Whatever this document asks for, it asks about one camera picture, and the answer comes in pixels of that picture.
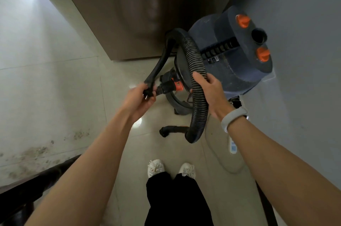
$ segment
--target hand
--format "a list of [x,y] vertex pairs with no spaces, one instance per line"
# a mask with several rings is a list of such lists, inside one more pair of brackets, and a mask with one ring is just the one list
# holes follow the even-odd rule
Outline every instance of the hand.
[[212,74],[207,74],[206,81],[200,73],[193,72],[193,78],[202,87],[212,116],[222,121],[229,112],[235,109],[226,99],[221,82]]
[[130,113],[132,123],[139,120],[156,101],[155,89],[153,89],[153,97],[150,97],[148,100],[143,98],[143,91],[147,88],[147,84],[141,83],[135,88],[130,89],[122,103],[121,109],[125,109]]

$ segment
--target black pants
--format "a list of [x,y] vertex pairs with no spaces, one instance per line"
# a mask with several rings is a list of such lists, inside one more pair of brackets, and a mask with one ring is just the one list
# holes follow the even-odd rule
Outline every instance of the black pants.
[[198,184],[189,176],[177,174],[172,180],[167,172],[148,179],[150,209],[145,226],[213,225],[211,211]]

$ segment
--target forearm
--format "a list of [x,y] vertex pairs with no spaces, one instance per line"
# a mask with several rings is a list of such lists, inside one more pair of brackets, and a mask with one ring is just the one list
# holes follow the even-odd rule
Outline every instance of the forearm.
[[119,111],[105,131],[65,172],[26,225],[99,225],[132,126]]
[[245,117],[228,126],[253,177],[288,225],[341,221],[341,191]]

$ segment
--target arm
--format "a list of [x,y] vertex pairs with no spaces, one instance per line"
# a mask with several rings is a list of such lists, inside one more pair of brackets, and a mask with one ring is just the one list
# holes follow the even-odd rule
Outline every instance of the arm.
[[28,219],[27,226],[100,224],[130,129],[156,100],[143,100],[146,88],[140,84],[129,91],[104,132],[60,178]]
[[[234,110],[221,83],[208,74],[194,79],[202,86],[209,111],[220,121]],[[339,225],[341,191],[296,155],[267,137],[241,116],[228,126],[228,133],[254,179],[288,225]]]

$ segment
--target white wristband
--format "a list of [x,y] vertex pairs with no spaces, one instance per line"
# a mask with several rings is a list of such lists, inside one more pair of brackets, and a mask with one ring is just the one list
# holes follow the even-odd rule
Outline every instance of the white wristband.
[[221,128],[227,133],[228,132],[228,125],[235,120],[236,118],[240,117],[240,116],[244,116],[248,113],[248,111],[243,108],[243,107],[239,107],[235,110],[233,110],[232,112],[228,113],[223,120],[221,121]]

